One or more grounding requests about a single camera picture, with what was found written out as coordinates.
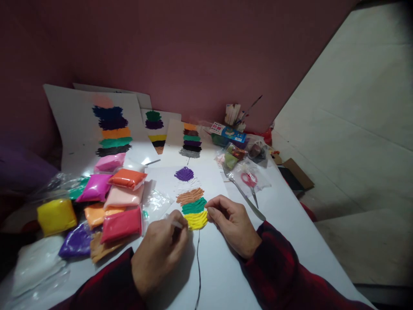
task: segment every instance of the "red scissors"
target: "red scissors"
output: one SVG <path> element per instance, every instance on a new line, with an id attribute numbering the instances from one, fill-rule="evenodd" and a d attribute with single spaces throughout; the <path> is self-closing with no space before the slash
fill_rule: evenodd
<path id="1" fill-rule="evenodd" d="M 241 180 L 251 188 L 251 192 L 253 193 L 255 204 L 257 206 L 257 209 L 259 209 L 258 208 L 257 196 L 255 195 L 255 190 L 254 190 L 254 187 L 258 183 L 257 177 L 252 173 L 242 173 L 241 174 Z"/>

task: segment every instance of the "sleeve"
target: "sleeve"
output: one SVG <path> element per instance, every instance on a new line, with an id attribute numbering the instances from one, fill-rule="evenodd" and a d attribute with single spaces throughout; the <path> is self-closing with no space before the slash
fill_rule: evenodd
<path id="1" fill-rule="evenodd" d="M 292 245 L 267 221 L 257 233 L 262 243 L 241 267 L 263 309 L 371 309 L 305 269 Z"/>
<path id="2" fill-rule="evenodd" d="M 132 248 L 86 281 L 77 292 L 51 310 L 91 309 L 145 309 L 145 303 L 136 290 L 130 260 Z"/>

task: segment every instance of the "person's left hand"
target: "person's left hand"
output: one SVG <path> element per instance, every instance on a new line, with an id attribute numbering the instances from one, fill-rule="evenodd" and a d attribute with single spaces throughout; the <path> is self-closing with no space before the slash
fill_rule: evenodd
<path id="1" fill-rule="evenodd" d="M 175 220 L 183 229 L 172 225 Z M 142 243 L 131 259 L 132 276 L 141 297 L 161 284 L 181 259 L 188 242 L 188 221 L 174 210 L 166 220 L 152 222 Z"/>

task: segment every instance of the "person's right hand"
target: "person's right hand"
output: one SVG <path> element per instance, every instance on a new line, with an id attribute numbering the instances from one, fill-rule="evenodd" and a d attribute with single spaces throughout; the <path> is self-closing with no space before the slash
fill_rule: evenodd
<path id="1" fill-rule="evenodd" d="M 215 222 L 231 247 L 246 260 L 250 259 L 262 240 L 255 231 L 242 204 L 218 195 L 205 204 L 208 220 Z"/>

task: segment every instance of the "metal fork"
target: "metal fork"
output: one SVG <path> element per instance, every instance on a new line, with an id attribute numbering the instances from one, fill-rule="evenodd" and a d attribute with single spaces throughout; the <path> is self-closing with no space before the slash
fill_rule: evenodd
<path id="1" fill-rule="evenodd" d="M 222 168 L 224 169 L 224 173 L 225 176 L 227 177 L 228 180 L 230 180 L 232 183 L 235 184 L 235 186 L 238 188 L 238 190 L 240 191 L 241 195 L 244 197 L 245 201 L 247 202 L 247 204 L 250 206 L 250 208 L 252 209 L 252 211 L 255 213 L 255 215 L 260 219 L 260 220 L 266 220 L 265 216 L 257 209 L 256 206 L 253 205 L 253 203 L 251 202 L 251 200 L 248 199 L 248 197 L 244 194 L 244 192 L 242 191 L 242 189 L 239 187 L 239 185 L 237 184 L 237 182 L 235 182 L 234 178 L 231 176 L 230 174 L 230 170 L 227 166 L 227 164 L 224 162 L 222 164 Z"/>

